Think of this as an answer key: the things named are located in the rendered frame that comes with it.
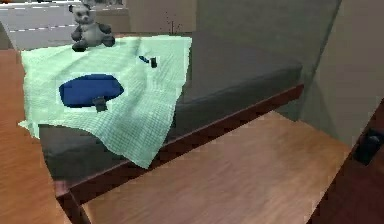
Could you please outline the pale green checked blanket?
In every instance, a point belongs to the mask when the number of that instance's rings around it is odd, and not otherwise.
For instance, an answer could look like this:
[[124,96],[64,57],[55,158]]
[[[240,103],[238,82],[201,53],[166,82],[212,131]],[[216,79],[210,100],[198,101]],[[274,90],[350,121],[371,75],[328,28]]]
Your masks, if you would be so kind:
[[[176,102],[186,83],[190,37],[157,35],[118,38],[112,47],[99,45],[75,52],[70,45],[25,50],[21,62],[25,119],[20,126],[41,139],[42,124],[77,128],[94,135],[117,155],[148,168],[170,130]],[[139,59],[155,57],[157,67]],[[68,108],[59,86],[88,74],[114,76],[124,92],[108,109]]]

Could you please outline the small blue and black object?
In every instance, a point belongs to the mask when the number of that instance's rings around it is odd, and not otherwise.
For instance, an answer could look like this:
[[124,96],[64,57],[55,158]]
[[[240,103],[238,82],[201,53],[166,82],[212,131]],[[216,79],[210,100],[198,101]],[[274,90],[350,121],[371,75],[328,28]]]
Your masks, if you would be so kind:
[[156,68],[157,67],[157,60],[156,60],[155,57],[153,57],[153,58],[146,58],[144,56],[140,56],[139,59],[141,61],[143,61],[144,63],[149,64],[152,68]]

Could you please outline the small dark grey block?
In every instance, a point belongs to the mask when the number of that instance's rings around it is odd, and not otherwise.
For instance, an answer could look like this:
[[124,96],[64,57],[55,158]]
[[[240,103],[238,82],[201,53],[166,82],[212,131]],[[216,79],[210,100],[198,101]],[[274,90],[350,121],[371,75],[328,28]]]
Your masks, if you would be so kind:
[[97,112],[102,112],[107,110],[106,99],[103,96],[94,98],[92,102],[95,105]]

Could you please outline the beige wooden cabinet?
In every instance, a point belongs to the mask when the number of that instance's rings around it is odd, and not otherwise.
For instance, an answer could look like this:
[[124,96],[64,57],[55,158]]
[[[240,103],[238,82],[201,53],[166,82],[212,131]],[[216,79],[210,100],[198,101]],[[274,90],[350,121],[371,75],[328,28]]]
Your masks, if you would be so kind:
[[129,11],[127,8],[103,8],[96,10],[96,21],[110,25],[115,33],[130,31]]

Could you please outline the grey panda teddy bear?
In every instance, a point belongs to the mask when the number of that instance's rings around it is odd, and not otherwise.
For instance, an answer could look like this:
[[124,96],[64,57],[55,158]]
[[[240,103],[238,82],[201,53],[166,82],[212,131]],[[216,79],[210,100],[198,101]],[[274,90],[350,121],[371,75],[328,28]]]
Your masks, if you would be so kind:
[[95,13],[89,4],[69,5],[68,11],[77,23],[77,27],[71,33],[74,41],[72,49],[75,52],[84,52],[89,47],[97,47],[101,44],[106,47],[115,45],[111,27],[95,20]]

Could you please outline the white chest of drawers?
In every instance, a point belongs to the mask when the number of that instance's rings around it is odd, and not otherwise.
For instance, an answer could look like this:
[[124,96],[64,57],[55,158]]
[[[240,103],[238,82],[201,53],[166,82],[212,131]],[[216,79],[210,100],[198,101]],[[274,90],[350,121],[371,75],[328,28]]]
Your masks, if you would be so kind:
[[73,42],[76,27],[69,5],[79,1],[0,4],[0,24],[15,49],[61,46]]

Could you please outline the dark brown wooden door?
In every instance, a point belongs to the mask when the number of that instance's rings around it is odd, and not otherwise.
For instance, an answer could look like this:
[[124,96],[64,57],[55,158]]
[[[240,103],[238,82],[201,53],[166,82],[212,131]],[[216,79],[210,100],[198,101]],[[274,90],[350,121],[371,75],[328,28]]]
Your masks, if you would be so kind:
[[384,132],[384,98],[306,224],[384,224],[384,144],[367,166],[353,158],[369,129]]

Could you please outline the grey mattress wooden frame bed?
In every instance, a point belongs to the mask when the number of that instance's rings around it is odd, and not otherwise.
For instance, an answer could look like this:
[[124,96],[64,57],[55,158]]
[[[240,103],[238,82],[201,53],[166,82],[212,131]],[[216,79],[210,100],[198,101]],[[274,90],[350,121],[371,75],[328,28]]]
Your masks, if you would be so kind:
[[[191,36],[187,82],[152,168],[298,99],[303,92],[301,63],[207,32]],[[43,125],[40,136],[56,200],[70,224],[92,224],[85,203],[145,172],[86,131]]]

